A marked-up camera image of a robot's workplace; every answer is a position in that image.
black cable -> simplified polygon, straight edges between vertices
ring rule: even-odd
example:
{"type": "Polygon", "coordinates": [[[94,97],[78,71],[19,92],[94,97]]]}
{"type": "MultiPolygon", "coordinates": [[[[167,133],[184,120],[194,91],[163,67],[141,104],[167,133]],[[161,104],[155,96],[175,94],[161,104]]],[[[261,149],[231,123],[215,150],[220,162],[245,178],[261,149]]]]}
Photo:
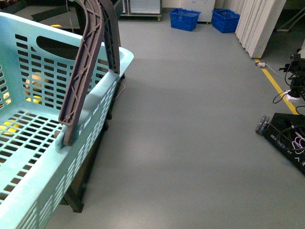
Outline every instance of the black cable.
{"type": "Polygon", "coordinates": [[[291,67],[293,61],[294,61],[294,56],[292,56],[292,58],[291,58],[290,65],[289,65],[289,67],[288,67],[288,69],[287,69],[287,72],[286,72],[286,74],[285,74],[285,77],[284,77],[285,83],[286,83],[289,87],[290,87],[290,84],[287,82],[287,74],[288,74],[288,72],[289,72],[289,69],[290,69],[290,67],[291,67]]]}
{"type": "Polygon", "coordinates": [[[297,106],[297,107],[295,108],[295,111],[298,113],[298,115],[303,115],[303,114],[301,114],[300,112],[298,112],[297,109],[298,109],[299,107],[305,107],[305,106],[297,106]]]}
{"type": "Polygon", "coordinates": [[[288,94],[288,92],[287,93],[285,93],[285,94],[283,94],[283,96],[282,96],[282,98],[280,99],[280,100],[278,100],[278,101],[276,101],[275,102],[275,99],[278,97],[278,96],[280,96],[282,93],[284,93],[284,92],[287,92],[287,90],[283,90],[281,93],[279,93],[279,94],[277,94],[277,96],[276,97],[274,97],[274,99],[273,99],[273,101],[272,101],[272,103],[274,103],[274,104],[277,104],[277,103],[279,103],[284,97],[285,97],[285,95],[287,95],[288,94]]]}
{"type": "Polygon", "coordinates": [[[289,128],[286,128],[285,130],[281,131],[281,132],[277,135],[277,137],[275,138],[276,143],[277,143],[281,148],[283,148],[284,150],[289,150],[289,151],[305,150],[305,147],[298,148],[298,149],[294,149],[294,148],[283,147],[284,145],[281,144],[280,137],[283,135],[283,133],[287,132],[288,130],[297,129],[297,128],[305,128],[305,125],[291,126],[291,127],[289,127],[289,128]]]}
{"type": "Polygon", "coordinates": [[[293,142],[292,137],[291,137],[291,131],[288,132],[288,139],[290,142],[293,142]]]}

blue plastic basket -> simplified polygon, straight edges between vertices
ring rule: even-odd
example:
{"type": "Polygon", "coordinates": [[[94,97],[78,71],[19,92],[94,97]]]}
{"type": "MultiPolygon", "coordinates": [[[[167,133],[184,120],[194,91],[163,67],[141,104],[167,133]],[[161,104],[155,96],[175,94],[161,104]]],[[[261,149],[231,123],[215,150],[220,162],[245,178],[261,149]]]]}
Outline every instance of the blue plastic basket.
{"type": "Polygon", "coordinates": [[[176,8],[171,10],[171,27],[180,30],[192,31],[196,28],[201,12],[176,8]]]}
{"type": "Polygon", "coordinates": [[[212,25],[222,33],[235,32],[240,15],[231,10],[213,10],[212,25]]]}
{"type": "Polygon", "coordinates": [[[102,44],[78,138],[64,146],[58,116],[74,60],[37,41],[45,37],[79,47],[82,37],[1,12],[0,31],[0,229],[43,229],[100,133],[133,54],[120,48],[118,75],[108,71],[102,44]]]}

blue crate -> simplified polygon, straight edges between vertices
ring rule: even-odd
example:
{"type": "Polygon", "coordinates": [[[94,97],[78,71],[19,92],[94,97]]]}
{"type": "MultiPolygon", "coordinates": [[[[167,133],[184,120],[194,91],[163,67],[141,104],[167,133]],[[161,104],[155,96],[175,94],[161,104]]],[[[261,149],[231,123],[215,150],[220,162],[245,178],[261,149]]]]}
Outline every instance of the blue crate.
{"type": "Polygon", "coordinates": [[[240,15],[231,10],[213,10],[212,25],[222,33],[235,32],[240,15]]]}
{"type": "Polygon", "coordinates": [[[196,28],[201,12],[176,8],[171,10],[171,27],[180,30],[192,31],[196,28]]]}

basket rim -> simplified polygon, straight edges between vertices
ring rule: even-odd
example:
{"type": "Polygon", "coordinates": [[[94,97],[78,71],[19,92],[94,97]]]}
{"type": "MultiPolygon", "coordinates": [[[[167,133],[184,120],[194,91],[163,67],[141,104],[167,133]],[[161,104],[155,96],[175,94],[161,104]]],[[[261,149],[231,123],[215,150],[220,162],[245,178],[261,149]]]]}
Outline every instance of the basket rim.
{"type": "Polygon", "coordinates": [[[229,10],[229,9],[217,9],[217,10],[212,10],[212,12],[226,20],[236,20],[236,19],[240,18],[240,15],[238,13],[235,13],[234,11],[229,10]],[[230,13],[234,14],[236,16],[236,18],[225,18],[223,15],[219,14],[219,12],[230,12],[230,13]]]}
{"type": "Polygon", "coordinates": [[[180,15],[179,13],[176,13],[175,11],[177,10],[181,10],[181,11],[184,11],[184,12],[189,12],[189,13],[195,13],[197,15],[201,14],[200,11],[195,11],[195,10],[187,10],[187,9],[183,9],[183,8],[175,8],[175,9],[172,9],[171,11],[169,11],[170,14],[174,14],[174,15],[180,15]]]}

electrical plug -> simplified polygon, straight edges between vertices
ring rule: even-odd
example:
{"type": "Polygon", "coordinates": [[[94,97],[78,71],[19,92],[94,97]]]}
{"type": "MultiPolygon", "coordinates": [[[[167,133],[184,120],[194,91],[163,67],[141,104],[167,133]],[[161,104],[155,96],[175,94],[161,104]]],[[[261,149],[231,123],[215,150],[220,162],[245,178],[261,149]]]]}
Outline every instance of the electrical plug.
{"type": "Polygon", "coordinates": [[[266,68],[266,62],[256,62],[255,67],[256,68],[266,68]]]}

